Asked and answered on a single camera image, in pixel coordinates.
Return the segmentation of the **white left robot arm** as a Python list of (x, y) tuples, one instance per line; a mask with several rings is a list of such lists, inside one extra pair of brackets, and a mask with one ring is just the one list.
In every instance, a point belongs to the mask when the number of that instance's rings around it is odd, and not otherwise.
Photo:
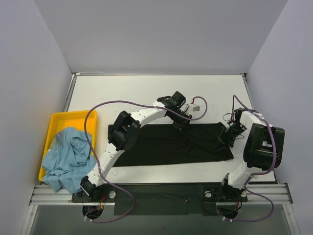
[[(164, 117), (169, 117), (173, 123), (188, 124), (191, 116), (181, 110), (185, 104), (186, 98), (178, 91), (172, 96), (163, 96), (158, 98), (151, 105), (137, 104), (130, 101), (114, 100), (100, 103), (88, 111), (84, 120), (84, 132), (90, 151), (95, 157), (96, 165), (90, 172), (83, 177), (80, 187), (83, 190), (83, 196), (90, 202), (99, 199), (101, 190), (100, 186), (104, 183), (109, 184), (106, 176), (113, 167), (117, 159), (126, 151), (130, 150), (139, 135), (140, 128), (150, 122)], [(108, 130), (107, 147), (101, 157), (97, 157), (95, 149), (87, 134), (87, 121), (89, 115), (98, 107), (107, 104), (125, 103), (140, 107), (135, 112), (128, 113), (122, 111), (116, 118), (113, 126)]]

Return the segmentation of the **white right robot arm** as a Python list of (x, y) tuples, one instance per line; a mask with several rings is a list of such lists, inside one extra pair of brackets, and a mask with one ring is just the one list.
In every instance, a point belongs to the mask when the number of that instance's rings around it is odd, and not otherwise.
[(243, 161), (234, 171), (226, 174), (218, 189), (222, 200), (232, 202), (241, 200), (244, 187), (252, 178), (268, 174), (280, 165), (285, 130), (270, 125), (262, 114), (243, 108), (234, 110), (227, 124), (218, 140), (228, 147), (233, 147), (236, 138), (248, 131)]

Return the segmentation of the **black t shirt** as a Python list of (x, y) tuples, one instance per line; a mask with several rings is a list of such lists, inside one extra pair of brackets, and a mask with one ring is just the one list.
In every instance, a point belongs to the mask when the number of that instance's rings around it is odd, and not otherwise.
[(234, 159), (227, 145), (218, 137), (224, 128), (220, 122), (190, 124), (182, 134), (171, 124), (145, 125), (134, 146), (124, 152), (113, 165), (153, 166), (222, 162)]

